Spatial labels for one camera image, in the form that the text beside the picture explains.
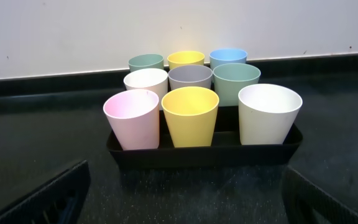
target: white wall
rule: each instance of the white wall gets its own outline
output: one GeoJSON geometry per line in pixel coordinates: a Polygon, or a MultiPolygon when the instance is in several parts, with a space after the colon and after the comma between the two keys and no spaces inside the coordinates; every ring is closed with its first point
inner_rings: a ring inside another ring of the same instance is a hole
{"type": "Polygon", "coordinates": [[[246,49],[251,60],[358,52],[358,1],[0,0],[0,78],[221,47],[246,49]]]}

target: black table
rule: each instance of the black table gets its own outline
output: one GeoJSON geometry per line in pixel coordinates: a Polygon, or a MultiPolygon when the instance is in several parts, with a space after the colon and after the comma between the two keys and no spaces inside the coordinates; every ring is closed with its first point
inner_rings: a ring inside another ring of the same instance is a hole
{"type": "MultiPolygon", "coordinates": [[[[290,165],[333,195],[358,198],[358,72],[261,82],[303,98],[295,123],[304,142],[290,165]]],[[[91,186],[78,223],[287,223],[285,165],[119,172],[101,109],[116,91],[0,97],[0,198],[25,180],[86,159],[91,186]]]]}

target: plastic cup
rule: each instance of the plastic cup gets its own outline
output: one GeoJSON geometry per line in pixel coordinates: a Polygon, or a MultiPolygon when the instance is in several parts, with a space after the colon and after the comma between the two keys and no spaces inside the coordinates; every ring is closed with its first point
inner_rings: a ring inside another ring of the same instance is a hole
{"type": "Polygon", "coordinates": [[[150,90],[123,91],[105,102],[104,114],[123,150],[158,148],[158,102],[150,90]]]}
{"type": "Polygon", "coordinates": [[[247,52],[241,49],[218,49],[209,54],[211,69],[227,63],[246,63],[247,52]]]}
{"type": "Polygon", "coordinates": [[[139,55],[131,58],[128,65],[131,72],[144,68],[164,69],[164,58],[159,54],[139,55]]]}
{"type": "Polygon", "coordinates": [[[186,86],[211,88],[212,70],[204,65],[185,65],[168,72],[171,90],[186,86]]]}
{"type": "Polygon", "coordinates": [[[241,144],[283,144],[302,98],[294,91],[271,84],[243,88],[239,94],[241,144]]]}
{"type": "Polygon", "coordinates": [[[197,51],[176,52],[168,56],[169,69],[184,65],[204,65],[204,54],[197,51]]]}
{"type": "Polygon", "coordinates": [[[168,92],[168,73],[158,68],[145,68],[126,75],[124,84],[127,90],[150,90],[162,99],[168,92]]]}
{"type": "Polygon", "coordinates": [[[260,70],[244,63],[227,63],[213,70],[219,106],[237,106],[238,94],[245,86],[258,83],[260,70]]]}
{"type": "Polygon", "coordinates": [[[189,86],[162,99],[165,119],[175,147],[211,146],[219,97],[207,88],[189,86]]]}

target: white cup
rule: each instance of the white cup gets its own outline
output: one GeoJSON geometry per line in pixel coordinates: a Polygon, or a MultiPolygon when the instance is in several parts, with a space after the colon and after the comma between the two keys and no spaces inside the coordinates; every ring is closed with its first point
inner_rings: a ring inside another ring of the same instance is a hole
{"type": "Polygon", "coordinates": [[[124,78],[127,90],[145,89],[153,91],[160,98],[159,108],[162,110],[161,99],[168,93],[168,73],[159,68],[145,68],[131,72],[124,78]]]}
{"type": "Polygon", "coordinates": [[[241,144],[283,144],[301,106],[301,96],[288,88],[244,87],[239,92],[241,144]]]}

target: tray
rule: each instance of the tray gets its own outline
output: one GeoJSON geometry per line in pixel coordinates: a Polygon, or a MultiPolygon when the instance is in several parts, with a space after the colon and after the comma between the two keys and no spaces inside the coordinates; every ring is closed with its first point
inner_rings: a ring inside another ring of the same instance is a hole
{"type": "Polygon", "coordinates": [[[158,149],[123,151],[114,132],[107,141],[110,154],[122,169],[279,165],[289,161],[303,140],[293,124],[283,144],[243,146],[238,106],[218,108],[212,145],[174,148],[163,111],[160,111],[158,149]]]}

